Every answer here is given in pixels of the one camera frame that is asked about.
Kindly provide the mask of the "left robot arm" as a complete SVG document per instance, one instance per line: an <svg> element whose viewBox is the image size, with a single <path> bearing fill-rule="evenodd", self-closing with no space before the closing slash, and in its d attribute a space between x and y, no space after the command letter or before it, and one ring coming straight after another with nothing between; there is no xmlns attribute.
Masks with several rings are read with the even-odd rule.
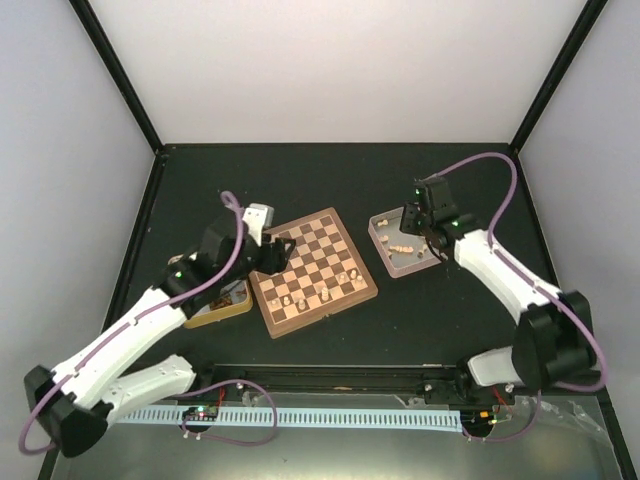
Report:
<svg viewBox="0 0 640 480"><path fill-rule="evenodd" d="M213 372L171 355L133 374L127 369L158 340L217 300L253 271L281 273L295 243L267 233L273 209L234 208L236 225L210 226L200 246L167 266L163 278L108 330L73 357L24 378L30 415L51 448L73 458L93 447L119 419L165 398L207 397Z"/></svg>

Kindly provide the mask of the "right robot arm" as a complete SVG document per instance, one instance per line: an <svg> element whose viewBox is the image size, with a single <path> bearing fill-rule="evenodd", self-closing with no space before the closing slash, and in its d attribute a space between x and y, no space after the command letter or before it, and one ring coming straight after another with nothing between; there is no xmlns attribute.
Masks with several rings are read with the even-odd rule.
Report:
<svg viewBox="0 0 640 480"><path fill-rule="evenodd" d="M413 190L414 201L403 207L401 232L423 237L438 259L473 274L515 323L511 345L465 360L454 379L461 400L479 402L497 384L566 387L573 375L598 363L587 324L590 306L582 294L564 293L540 279L490 239L473 215L460 214L444 178L418 180Z"/></svg>

